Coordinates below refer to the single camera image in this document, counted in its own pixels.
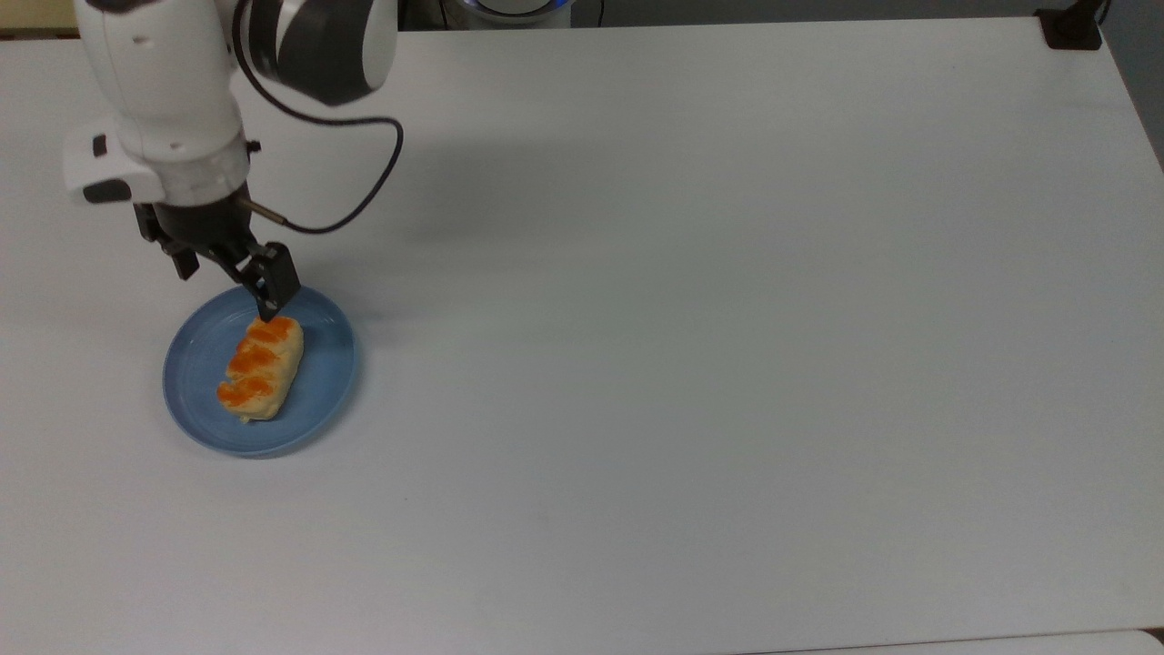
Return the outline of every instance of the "orange topping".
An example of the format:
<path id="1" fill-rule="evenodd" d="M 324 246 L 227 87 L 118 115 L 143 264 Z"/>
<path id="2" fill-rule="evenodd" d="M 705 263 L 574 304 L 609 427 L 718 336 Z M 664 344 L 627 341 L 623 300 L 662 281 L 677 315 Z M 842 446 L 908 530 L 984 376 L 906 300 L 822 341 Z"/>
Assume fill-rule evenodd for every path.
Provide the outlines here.
<path id="1" fill-rule="evenodd" d="M 236 407 L 257 397 L 269 397 L 272 393 L 275 393 L 275 389 L 267 380 L 261 378 L 244 378 L 234 385 L 220 383 L 218 398 L 222 405 Z"/>
<path id="2" fill-rule="evenodd" d="M 270 322 L 260 321 L 257 325 L 251 325 L 247 330 L 247 337 L 265 344 L 274 344 L 285 341 L 291 334 L 292 327 L 294 327 L 294 320 L 285 315 L 276 315 Z"/>
<path id="3" fill-rule="evenodd" d="M 232 373 L 250 376 L 256 369 L 270 366 L 276 359 L 275 354 L 263 347 L 251 347 L 242 350 L 240 344 L 237 355 L 234 356 L 230 364 L 226 368 L 226 373 L 227 376 Z"/>

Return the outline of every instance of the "blue plate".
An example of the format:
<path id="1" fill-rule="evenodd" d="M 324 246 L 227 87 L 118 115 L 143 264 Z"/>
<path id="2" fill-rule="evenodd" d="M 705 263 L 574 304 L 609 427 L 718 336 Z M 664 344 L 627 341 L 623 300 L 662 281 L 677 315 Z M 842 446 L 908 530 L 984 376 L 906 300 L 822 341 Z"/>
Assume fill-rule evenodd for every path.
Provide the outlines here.
<path id="1" fill-rule="evenodd" d="M 163 391 L 175 422 L 196 442 L 240 457 L 271 456 L 306 441 L 335 415 L 356 373 L 352 325 L 326 296 L 299 289 L 281 312 L 303 325 L 303 361 L 283 408 L 270 421 L 243 423 L 219 405 L 226 365 L 257 312 L 235 287 L 198 308 L 170 344 Z"/>

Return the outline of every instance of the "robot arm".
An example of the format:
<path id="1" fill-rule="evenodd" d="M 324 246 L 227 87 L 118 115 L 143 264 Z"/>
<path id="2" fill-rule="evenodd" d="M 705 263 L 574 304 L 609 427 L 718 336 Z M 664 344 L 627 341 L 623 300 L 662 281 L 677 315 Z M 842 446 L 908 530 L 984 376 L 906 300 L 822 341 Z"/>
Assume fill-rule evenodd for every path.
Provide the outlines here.
<path id="1" fill-rule="evenodd" d="M 65 141 L 70 194 L 130 201 L 179 277 L 198 255 L 246 286 L 265 320 L 299 289 L 290 251 L 250 232 L 250 154 L 229 90 L 233 27 L 261 74 L 335 106 L 383 84 L 396 0 L 73 0 L 114 114 Z"/>

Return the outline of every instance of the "black bracket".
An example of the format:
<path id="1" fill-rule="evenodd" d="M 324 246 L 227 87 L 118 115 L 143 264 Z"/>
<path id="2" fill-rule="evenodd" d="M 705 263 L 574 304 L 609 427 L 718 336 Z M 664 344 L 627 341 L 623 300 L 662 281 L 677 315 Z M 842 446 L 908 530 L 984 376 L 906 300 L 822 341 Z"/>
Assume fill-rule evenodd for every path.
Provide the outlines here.
<path id="1" fill-rule="evenodd" d="M 1043 26 L 1043 38 L 1055 50 L 1099 50 L 1103 37 L 1099 34 L 1095 12 L 1105 0 L 1079 0 L 1066 9 L 1038 9 L 1035 15 Z"/>
<path id="2" fill-rule="evenodd" d="M 179 243 L 170 237 L 157 222 L 157 212 L 154 205 L 134 204 L 134 215 L 137 216 L 137 230 L 142 238 L 156 242 L 162 245 L 162 251 L 173 259 L 173 268 L 178 271 L 178 277 L 190 279 L 190 276 L 198 271 L 198 254 L 190 247 Z"/>

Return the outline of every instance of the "table surface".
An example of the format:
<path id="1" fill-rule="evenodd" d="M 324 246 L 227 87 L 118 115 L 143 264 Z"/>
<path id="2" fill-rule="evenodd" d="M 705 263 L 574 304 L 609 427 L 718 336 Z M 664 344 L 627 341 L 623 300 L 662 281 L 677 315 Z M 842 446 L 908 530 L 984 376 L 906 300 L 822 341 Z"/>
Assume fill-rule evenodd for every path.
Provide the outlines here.
<path id="1" fill-rule="evenodd" d="M 256 199 L 390 134 L 240 80 Z M 1032 19 L 405 34 L 301 237 L 355 398 L 251 462 L 162 362 L 228 287 L 74 207 L 0 44 L 0 650 L 705 655 L 1164 625 L 1164 177 Z M 296 104 L 306 101 L 294 98 Z"/>

